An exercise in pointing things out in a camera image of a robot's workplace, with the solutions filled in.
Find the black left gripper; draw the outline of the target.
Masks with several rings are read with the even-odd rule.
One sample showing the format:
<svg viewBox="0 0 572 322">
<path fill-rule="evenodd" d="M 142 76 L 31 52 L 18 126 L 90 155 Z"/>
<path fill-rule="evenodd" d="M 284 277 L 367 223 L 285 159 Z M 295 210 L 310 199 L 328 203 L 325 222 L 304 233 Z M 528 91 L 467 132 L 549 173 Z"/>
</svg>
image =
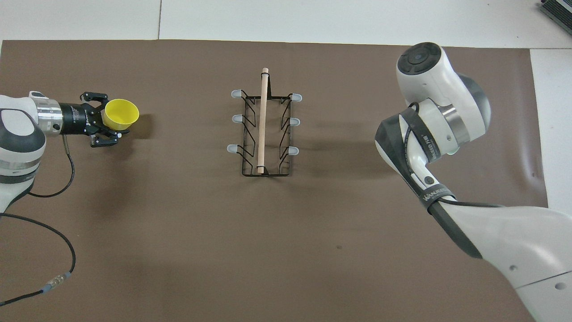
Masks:
<svg viewBox="0 0 572 322">
<path fill-rule="evenodd" d="M 129 134 L 130 130 L 99 129 L 94 126 L 95 111 L 101 111 L 109 102 L 107 94 L 84 92 L 80 95 L 82 102 L 97 101 L 99 106 L 93 107 L 88 103 L 71 104 L 60 103 L 63 113 L 63 124 L 59 130 L 61 135 L 90 135 L 90 147 L 109 147 L 117 144 L 123 135 Z"/>
</svg>

